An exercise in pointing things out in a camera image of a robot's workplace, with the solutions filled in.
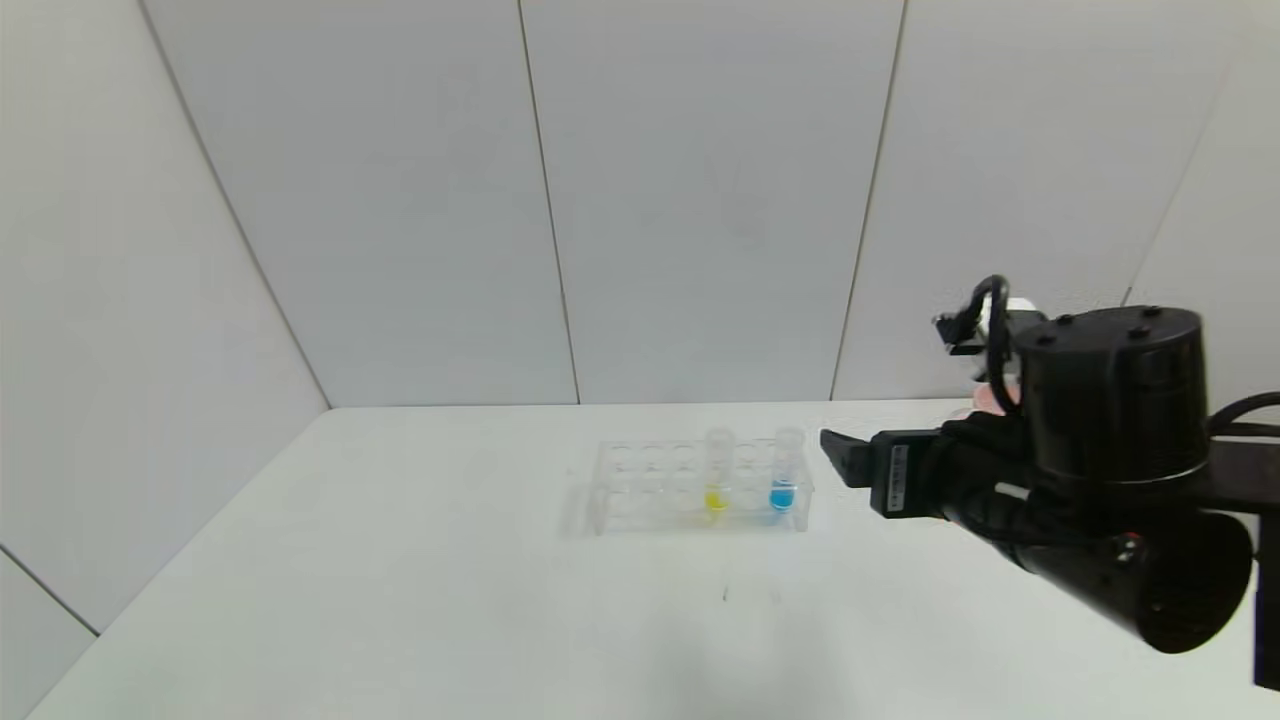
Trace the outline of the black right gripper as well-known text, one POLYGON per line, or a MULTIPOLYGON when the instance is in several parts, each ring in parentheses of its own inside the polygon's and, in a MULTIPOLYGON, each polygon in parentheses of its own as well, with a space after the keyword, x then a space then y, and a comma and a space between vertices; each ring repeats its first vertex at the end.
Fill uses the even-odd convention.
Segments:
POLYGON ((972 413, 934 429, 883 430, 872 442, 822 429, 819 446, 847 488, 870 488, 882 518, 945 519, 975 536, 1030 534, 1027 500, 1006 492, 1027 478, 1018 419, 972 413))

